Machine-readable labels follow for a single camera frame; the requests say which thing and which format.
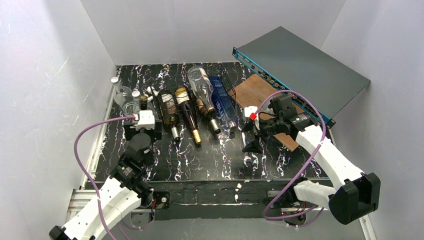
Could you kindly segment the clear bottle dark label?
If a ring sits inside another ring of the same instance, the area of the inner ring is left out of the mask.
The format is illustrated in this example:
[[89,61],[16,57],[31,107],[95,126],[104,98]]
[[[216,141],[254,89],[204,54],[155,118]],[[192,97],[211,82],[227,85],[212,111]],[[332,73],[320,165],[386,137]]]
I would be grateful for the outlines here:
[[140,97],[141,92],[139,90],[134,90],[131,93],[131,99],[126,101],[123,105],[123,113],[126,116],[137,114],[140,111]]

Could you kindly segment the clear bottle gold label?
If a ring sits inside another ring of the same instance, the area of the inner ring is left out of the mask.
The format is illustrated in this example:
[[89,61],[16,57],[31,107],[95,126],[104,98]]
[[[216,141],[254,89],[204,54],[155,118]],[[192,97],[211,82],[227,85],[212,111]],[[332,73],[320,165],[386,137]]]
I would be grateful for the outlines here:
[[157,111],[155,109],[154,104],[152,103],[152,98],[151,97],[147,97],[145,95],[141,95],[139,97],[138,100],[138,105],[139,105],[139,110],[140,111],[152,111],[153,116],[156,118],[157,117]]

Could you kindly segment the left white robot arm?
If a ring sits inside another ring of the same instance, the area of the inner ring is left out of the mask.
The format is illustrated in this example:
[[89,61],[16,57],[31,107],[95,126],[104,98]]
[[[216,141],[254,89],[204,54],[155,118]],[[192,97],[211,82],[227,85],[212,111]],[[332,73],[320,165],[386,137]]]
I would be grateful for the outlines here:
[[54,226],[52,240],[101,240],[132,210],[148,207],[154,188],[146,182],[155,162],[153,143],[162,138],[160,120],[125,117],[126,148],[102,187],[93,183],[95,195],[71,220]]

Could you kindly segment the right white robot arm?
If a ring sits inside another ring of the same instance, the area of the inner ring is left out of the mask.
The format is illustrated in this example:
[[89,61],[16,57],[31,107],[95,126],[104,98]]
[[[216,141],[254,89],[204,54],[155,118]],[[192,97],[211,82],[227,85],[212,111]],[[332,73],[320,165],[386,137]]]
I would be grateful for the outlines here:
[[243,132],[253,131],[255,140],[243,149],[244,153],[262,153],[259,139],[269,135],[286,134],[310,154],[310,160],[317,162],[329,177],[332,185],[321,185],[301,174],[295,177],[274,197],[270,197],[263,211],[267,220],[285,220],[288,225],[298,226],[289,221],[306,213],[305,210],[282,216],[267,216],[270,208],[281,208],[288,204],[311,203],[331,212],[341,224],[347,225],[379,208],[381,180],[375,173],[365,173],[351,163],[327,138],[325,126],[319,126],[307,113],[297,113],[288,95],[274,97],[269,108],[268,119],[260,118],[256,106],[243,109],[247,123]]

